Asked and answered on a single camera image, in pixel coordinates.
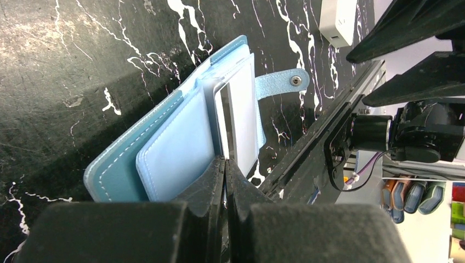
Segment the white veins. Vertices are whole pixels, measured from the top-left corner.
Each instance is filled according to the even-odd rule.
[[[68,54],[70,53],[69,50],[68,50],[68,46],[65,44],[65,40],[64,40],[64,34],[63,32],[60,30],[60,25],[59,25],[59,20],[60,20],[60,12],[58,11],[58,9],[60,8],[60,4],[58,3],[58,0],[55,0],[55,12],[56,12],[56,17],[55,17],[55,29],[56,31],[58,32],[58,34],[60,34],[60,39],[61,39],[61,43],[63,44],[63,46],[65,47],[66,51],[68,52]]]
[[[260,22],[260,19],[258,18],[257,10],[255,9],[255,3],[253,2],[254,0],[251,0],[251,1],[252,1],[253,11],[255,12],[255,17],[257,18],[258,25],[260,26],[260,29],[261,29],[262,34],[263,34],[263,37],[265,37],[265,32],[263,32],[262,23]]]
[[[50,199],[48,198],[47,196],[40,196],[40,195],[37,195],[35,193],[28,193],[28,192],[25,192],[26,195],[28,196],[34,196],[34,197],[37,197],[41,200],[47,200],[47,202],[56,202],[56,201],[63,201],[63,202],[68,202],[68,203],[71,203],[72,202],[72,197],[70,198],[57,198],[57,199]]]
[[[8,260],[11,256],[13,256],[13,255],[15,255],[16,253],[18,253],[19,251],[21,251],[21,248],[22,248],[22,246],[24,245],[25,242],[26,242],[26,241],[24,240],[23,242],[21,242],[21,244],[19,244],[19,246],[18,246],[15,250],[11,251],[10,254],[8,254],[7,257],[3,260],[3,263],[6,263],[7,260]]]
[[[202,44],[202,41],[200,40],[200,34],[206,34],[204,30],[200,29],[199,24],[197,23],[197,20],[195,18],[195,8],[191,7],[189,5],[184,5],[181,0],[168,0],[168,6],[171,8],[171,10],[175,11],[179,15],[179,20],[178,20],[178,31],[179,31],[179,36],[181,37],[181,40],[183,41],[190,57],[192,60],[193,64],[196,64],[196,58],[195,54],[192,50],[189,49],[189,46],[187,44],[186,40],[186,33],[184,31],[183,26],[181,25],[181,20],[183,20],[184,17],[184,10],[187,9],[189,13],[189,21],[190,24],[197,29],[197,40],[199,41],[199,46],[197,47],[199,50],[206,51],[209,55],[210,52],[213,50],[213,47],[211,47],[209,50],[205,49],[206,43]],[[198,2],[198,9],[202,13],[202,10],[200,9],[200,3]]]
[[[82,50],[80,47],[78,47],[78,46],[76,45],[76,43],[73,42],[73,44],[74,44],[74,46],[75,46],[77,49],[79,49],[84,55],[86,55],[86,57],[88,57],[91,61],[94,61],[94,59],[92,59],[89,55],[87,55],[87,53],[84,52],[84,50]]]
[[[334,92],[339,88],[339,79],[338,73],[335,66],[336,59],[337,59],[337,49],[334,48],[331,44],[328,46],[328,60],[330,62],[330,70],[331,70],[331,79],[333,80],[333,89]]]
[[[260,185],[262,185],[263,181],[265,181],[265,177],[260,174],[259,167],[260,167],[260,161],[257,161],[257,168],[255,169],[255,172],[253,173],[252,177],[248,179],[249,182],[252,182],[252,179],[254,178],[260,180],[260,184],[256,185],[255,186],[256,188],[259,188]]]
[[[239,10],[239,7],[237,6],[237,4],[234,3],[234,0],[231,0],[231,3],[232,3],[232,5],[234,5],[234,7],[236,8],[236,12],[234,12],[234,13],[232,14],[233,18],[236,19],[236,14],[240,14],[241,11]]]
[[[281,142],[281,138],[284,139],[284,143],[286,143],[286,139],[290,140],[290,138],[287,136],[286,132],[284,132],[284,131],[282,133],[279,132],[279,130],[277,129],[277,127],[275,125],[275,120],[273,118],[271,118],[271,123],[272,123],[273,127],[275,128],[278,143]]]
[[[122,16],[121,16],[121,4],[124,4],[123,1],[121,0],[118,0],[118,18],[115,19],[115,18],[112,18],[111,20],[112,21],[115,21],[118,23],[118,25],[120,26],[120,29],[121,29],[121,36],[117,36],[115,33],[113,33],[110,29],[108,29],[106,26],[104,26],[100,21],[97,20],[96,17],[94,17],[93,15],[91,15],[90,13],[88,13],[86,11],[86,9],[84,8],[84,6],[81,4],[81,2],[79,0],[76,0],[76,3],[77,5],[83,10],[83,12],[92,20],[92,22],[96,23],[101,29],[103,29],[104,31],[106,31],[109,35],[111,35],[115,40],[117,41],[121,41],[123,42],[124,44],[126,44],[127,46],[129,46],[136,54],[137,56],[133,56],[133,57],[130,57],[130,58],[127,58],[127,61],[133,65],[135,68],[137,68],[138,70],[141,71],[141,78],[142,78],[142,81],[144,83],[144,87],[146,88],[146,91],[147,91],[147,94],[148,96],[151,98],[151,95],[147,89],[147,82],[145,80],[145,77],[144,77],[144,68],[147,69],[147,71],[153,75],[156,75],[157,77],[160,76],[160,64],[159,63],[156,63],[152,57],[153,52],[150,52],[148,54],[145,54],[143,55],[142,52],[139,50],[138,47],[136,47],[131,39],[127,36],[127,28],[126,26],[124,25],[123,23],[123,19],[122,19]],[[156,64],[158,66],[158,69],[157,70],[153,70],[151,68],[151,65],[153,64]],[[173,62],[171,62],[171,64],[174,65],[174,68],[175,69],[172,69],[171,67],[169,67],[165,62],[162,63],[166,69],[170,70],[171,72],[175,71],[175,72],[178,72],[178,69],[177,69],[177,65]]]
[[[108,92],[108,88],[105,87],[105,90],[103,91],[104,94],[105,94],[105,99],[106,101],[108,101],[108,105],[106,105],[104,108],[102,108],[102,111],[107,111],[109,110],[110,108],[113,108],[113,111],[116,115],[121,115],[121,110],[117,109],[116,106],[113,104],[113,102],[111,101],[111,95],[110,93]]]
[[[26,215],[23,212],[23,207],[24,205],[21,202],[21,198],[17,199],[14,194],[12,193],[13,187],[16,185],[15,182],[12,182],[12,186],[8,190],[8,193],[10,194],[10,199],[8,199],[9,202],[16,202],[18,204],[18,212],[21,215],[21,222],[19,223],[19,227],[21,228],[21,232],[25,235],[29,235],[29,226],[26,223]]]

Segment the black marble surface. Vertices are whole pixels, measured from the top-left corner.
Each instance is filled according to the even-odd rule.
[[[321,0],[0,0],[0,258],[50,203],[88,201],[86,166],[238,35],[257,76],[294,67],[305,94],[260,102],[261,180],[352,78],[317,29]],[[354,44],[374,26],[359,0]]]

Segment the wallet strap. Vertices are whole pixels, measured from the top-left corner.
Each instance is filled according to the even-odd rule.
[[[266,143],[265,132],[262,127],[262,118],[258,100],[291,92],[303,92],[310,84],[310,76],[301,68],[293,68],[275,73],[262,75],[255,78],[255,89],[257,93],[257,135],[258,147],[262,148]]]

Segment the wallet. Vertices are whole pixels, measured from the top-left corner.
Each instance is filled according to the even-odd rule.
[[[198,179],[218,148],[208,108],[212,98],[205,95],[198,79],[210,70],[223,74],[228,67],[240,66],[248,56],[246,36],[219,49],[92,161],[84,172],[84,185],[94,201],[169,201]],[[291,82],[295,77],[302,80],[299,85]],[[304,91],[310,77],[305,70],[295,68],[251,81],[256,89],[256,144],[261,148],[266,139],[258,100]]]

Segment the blue pouch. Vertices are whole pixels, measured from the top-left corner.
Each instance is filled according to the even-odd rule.
[[[96,202],[168,201],[205,171],[214,158],[214,143],[206,97],[196,79],[243,45],[247,38],[240,36],[213,54],[92,161],[84,172],[84,184]],[[291,83],[293,76],[302,80],[299,86]],[[309,83],[310,77],[301,69],[257,77],[257,100],[303,91]],[[261,147],[265,138],[258,110],[257,129]],[[146,164],[139,170],[137,158]]]

